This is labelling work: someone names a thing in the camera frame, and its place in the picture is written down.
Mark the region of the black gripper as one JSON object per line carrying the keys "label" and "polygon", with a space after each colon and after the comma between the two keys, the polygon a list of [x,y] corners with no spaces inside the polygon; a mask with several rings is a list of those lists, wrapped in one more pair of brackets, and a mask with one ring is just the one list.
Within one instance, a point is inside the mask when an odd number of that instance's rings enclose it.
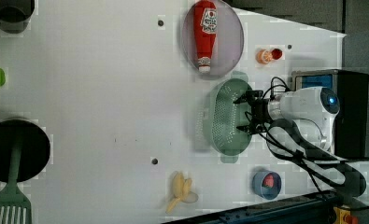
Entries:
{"label": "black gripper", "polygon": [[234,103],[236,105],[248,103],[251,106],[251,123],[237,126],[237,130],[246,134],[259,134],[265,132],[265,124],[271,122],[271,117],[268,114],[268,100],[263,99],[263,91],[247,90],[236,99]]}

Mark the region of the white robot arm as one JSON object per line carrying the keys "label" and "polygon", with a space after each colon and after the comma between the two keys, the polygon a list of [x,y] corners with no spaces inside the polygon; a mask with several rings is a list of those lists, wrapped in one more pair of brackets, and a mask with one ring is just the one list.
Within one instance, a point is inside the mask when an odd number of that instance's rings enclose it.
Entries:
{"label": "white robot arm", "polygon": [[341,193],[358,197],[365,192],[362,173],[329,152],[340,111],[334,91],[310,87],[267,99],[262,91],[247,90],[234,103],[251,108],[249,124],[238,129],[264,137],[275,157],[300,166]]}

